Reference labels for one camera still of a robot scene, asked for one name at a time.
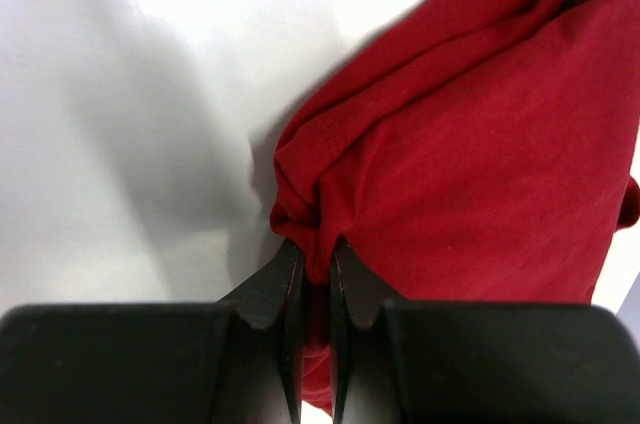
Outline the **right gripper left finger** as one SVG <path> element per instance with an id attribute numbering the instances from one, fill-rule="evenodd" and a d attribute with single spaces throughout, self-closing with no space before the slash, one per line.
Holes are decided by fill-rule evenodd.
<path id="1" fill-rule="evenodd" d="M 1 320 L 5 423 L 297 423 L 304 257 L 214 303 L 25 305 Z"/>

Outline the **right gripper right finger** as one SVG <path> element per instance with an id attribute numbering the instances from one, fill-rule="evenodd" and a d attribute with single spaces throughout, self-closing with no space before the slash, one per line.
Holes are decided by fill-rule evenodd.
<path id="1" fill-rule="evenodd" d="M 639 353 L 585 305 L 404 298 L 340 242 L 330 267 L 337 423 L 635 423 Z"/>

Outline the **dark red t-shirt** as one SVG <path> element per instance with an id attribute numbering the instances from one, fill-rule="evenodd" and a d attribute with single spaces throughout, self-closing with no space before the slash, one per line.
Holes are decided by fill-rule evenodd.
<path id="1" fill-rule="evenodd" d="M 302 397 L 331 408 L 321 301 L 345 239 L 411 299 L 587 304 L 639 218 L 639 0 L 425 0 L 274 154 L 312 284 Z"/>

